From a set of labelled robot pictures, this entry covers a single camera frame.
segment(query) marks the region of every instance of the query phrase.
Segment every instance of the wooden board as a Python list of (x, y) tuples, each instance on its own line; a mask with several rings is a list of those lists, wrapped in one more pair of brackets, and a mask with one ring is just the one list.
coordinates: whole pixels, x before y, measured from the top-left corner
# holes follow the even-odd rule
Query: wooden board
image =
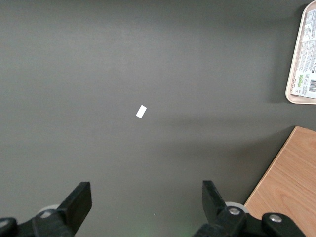
[(283, 213), (316, 236), (316, 132), (294, 128), (245, 206), (257, 219)]

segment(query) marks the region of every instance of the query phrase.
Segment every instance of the bolt head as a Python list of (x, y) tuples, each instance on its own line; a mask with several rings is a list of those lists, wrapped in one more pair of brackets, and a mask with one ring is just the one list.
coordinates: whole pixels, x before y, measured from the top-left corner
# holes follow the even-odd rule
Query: bolt head
[(277, 223), (282, 222), (282, 218), (279, 217), (278, 215), (275, 215), (275, 214), (270, 215), (269, 219), (272, 220), (273, 222), (277, 222)]
[(230, 212), (232, 215), (239, 215), (239, 214), (240, 214), (240, 211), (239, 211), (237, 208), (235, 208), (235, 207), (231, 207), (231, 208), (229, 209), (229, 212)]

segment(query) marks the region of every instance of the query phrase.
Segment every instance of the small white rectangle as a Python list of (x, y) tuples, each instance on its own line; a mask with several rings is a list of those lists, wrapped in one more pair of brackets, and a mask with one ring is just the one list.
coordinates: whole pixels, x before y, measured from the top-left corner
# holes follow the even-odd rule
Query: small white rectangle
[(141, 106), (136, 114), (137, 117), (139, 117), (140, 119), (143, 117), (145, 111), (146, 111), (146, 107), (145, 106)]

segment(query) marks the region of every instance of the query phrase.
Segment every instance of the gray table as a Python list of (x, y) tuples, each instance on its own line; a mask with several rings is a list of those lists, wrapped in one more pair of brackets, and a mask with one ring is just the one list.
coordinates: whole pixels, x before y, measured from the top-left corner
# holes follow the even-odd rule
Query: gray table
[(90, 181), (78, 237), (190, 237), (202, 180), (243, 203), (316, 130), (284, 95), (309, 1), (1, 1), (0, 216)]

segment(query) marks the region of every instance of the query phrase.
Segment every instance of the metal screw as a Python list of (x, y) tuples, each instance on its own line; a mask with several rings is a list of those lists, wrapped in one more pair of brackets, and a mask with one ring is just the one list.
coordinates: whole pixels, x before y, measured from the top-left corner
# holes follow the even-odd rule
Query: metal screw
[(44, 219), (44, 218), (49, 217), (50, 215), (51, 215), (51, 213), (49, 211), (46, 211), (40, 216), (40, 218)]
[(229, 209), (229, 212), (232, 214), (232, 215), (239, 215), (240, 214), (240, 211), (237, 209), (237, 208), (230, 208)]
[(7, 224), (9, 224), (9, 221), (8, 221), (8, 220), (1, 221), (1, 222), (0, 222), (0, 228), (6, 226)]
[(270, 215), (269, 219), (272, 220), (273, 222), (277, 222), (277, 223), (282, 222), (282, 218), (279, 217), (278, 215), (275, 215), (275, 214)]

